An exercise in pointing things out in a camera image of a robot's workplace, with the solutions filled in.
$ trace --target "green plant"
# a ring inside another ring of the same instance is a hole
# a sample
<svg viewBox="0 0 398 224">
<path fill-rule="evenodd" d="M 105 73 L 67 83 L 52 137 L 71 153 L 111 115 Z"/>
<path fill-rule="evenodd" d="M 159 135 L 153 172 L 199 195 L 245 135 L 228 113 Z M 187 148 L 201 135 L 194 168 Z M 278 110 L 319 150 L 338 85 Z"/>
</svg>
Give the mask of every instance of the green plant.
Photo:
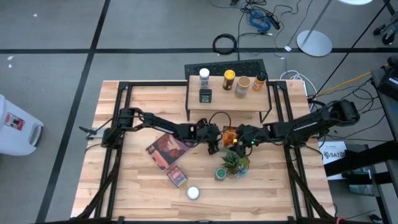
<svg viewBox="0 0 398 224">
<path fill-rule="evenodd" d="M 221 157 L 224 160 L 223 166 L 227 168 L 227 174 L 234 174 L 237 177 L 245 176 L 249 169 L 250 160 L 248 157 L 240 158 L 236 152 L 228 151 Z"/>
</svg>

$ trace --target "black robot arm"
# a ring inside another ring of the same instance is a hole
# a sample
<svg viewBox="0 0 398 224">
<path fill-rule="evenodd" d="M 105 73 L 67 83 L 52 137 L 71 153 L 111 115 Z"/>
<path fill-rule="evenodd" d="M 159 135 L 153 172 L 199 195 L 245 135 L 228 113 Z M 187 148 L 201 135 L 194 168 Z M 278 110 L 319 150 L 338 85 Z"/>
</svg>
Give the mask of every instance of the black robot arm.
<svg viewBox="0 0 398 224">
<path fill-rule="evenodd" d="M 240 157 L 246 156 L 246 148 L 271 142 L 279 145 L 296 146 L 307 142 L 314 134 L 326 134 L 333 126 L 349 126 L 359 121 L 354 103 L 333 101 L 305 116 L 288 122 L 263 124 L 262 128 L 241 124 L 236 130 L 237 142 L 230 150 Z"/>
<path fill-rule="evenodd" d="M 133 126 L 134 118 L 142 121 L 141 124 Z M 199 143 L 208 144 L 210 155 L 218 152 L 218 136 L 221 134 L 217 125 L 210 124 L 203 118 L 195 123 L 175 124 L 152 113 L 144 113 L 139 108 L 120 109 L 114 125 L 104 131 L 102 147 L 117 149 L 121 146 L 120 136 L 126 131 L 139 131 L 142 128 L 154 128 L 159 131 L 171 134 L 175 139 L 185 143 L 190 143 L 191 147 Z"/>
</svg>

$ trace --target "yellow lid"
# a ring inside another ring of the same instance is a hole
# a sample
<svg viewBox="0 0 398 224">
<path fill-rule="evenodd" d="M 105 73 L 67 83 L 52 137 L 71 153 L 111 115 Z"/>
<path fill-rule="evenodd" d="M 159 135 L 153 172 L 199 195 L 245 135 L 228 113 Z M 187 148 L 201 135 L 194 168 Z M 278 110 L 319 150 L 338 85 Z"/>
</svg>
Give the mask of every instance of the yellow lid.
<svg viewBox="0 0 398 224">
<path fill-rule="evenodd" d="M 227 70 L 227 71 L 224 72 L 224 77 L 227 80 L 232 80 L 232 79 L 235 78 L 235 72 L 232 71 L 232 70 Z"/>
</svg>

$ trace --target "book cover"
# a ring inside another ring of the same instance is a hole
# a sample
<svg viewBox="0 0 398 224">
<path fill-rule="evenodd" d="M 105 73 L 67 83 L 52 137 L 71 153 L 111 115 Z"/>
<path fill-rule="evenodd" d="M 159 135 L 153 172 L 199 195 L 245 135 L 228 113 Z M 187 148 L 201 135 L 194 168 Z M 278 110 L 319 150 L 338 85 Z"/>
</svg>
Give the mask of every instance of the book cover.
<svg viewBox="0 0 398 224">
<path fill-rule="evenodd" d="M 164 134 L 152 143 L 146 151 L 159 168 L 165 171 L 190 149 L 191 148 L 184 145 L 184 143 L 173 138 L 172 135 Z"/>
</svg>

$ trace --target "white ball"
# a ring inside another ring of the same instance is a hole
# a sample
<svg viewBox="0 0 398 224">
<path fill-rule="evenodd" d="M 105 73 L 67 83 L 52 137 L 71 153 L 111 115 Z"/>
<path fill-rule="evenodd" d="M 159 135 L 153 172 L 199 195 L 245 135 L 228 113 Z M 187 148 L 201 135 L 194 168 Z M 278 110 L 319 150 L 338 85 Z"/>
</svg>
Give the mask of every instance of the white ball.
<svg viewBox="0 0 398 224">
<path fill-rule="evenodd" d="M 199 188 L 198 187 L 192 186 L 192 187 L 189 187 L 188 190 L 187 190 L 187 196 L 191 200 L 198 199 L 199 194 L 200 193 L 199 193 Z"/>
</svg>

